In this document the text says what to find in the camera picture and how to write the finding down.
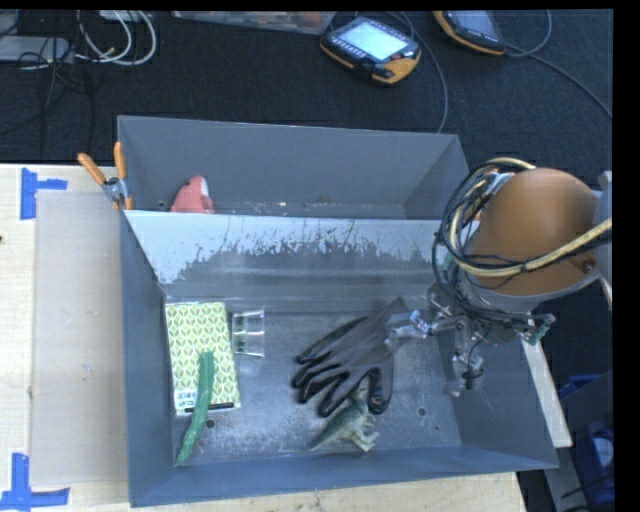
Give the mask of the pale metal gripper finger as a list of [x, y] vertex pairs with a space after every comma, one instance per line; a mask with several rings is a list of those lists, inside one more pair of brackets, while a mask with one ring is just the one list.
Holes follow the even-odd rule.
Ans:
[[452, 398], [459, 398], [464, 392], [476, 390], [484, 377], [484, 358], [471, 352], [457, 350], [451, 362], [445, 365], [447, 371], [444, 392]]
[[431, 323], [419, 310], [392, 314], [384, 324], [385, 345], [400, 348], [410, 339], [423, 340], [430, 335]]

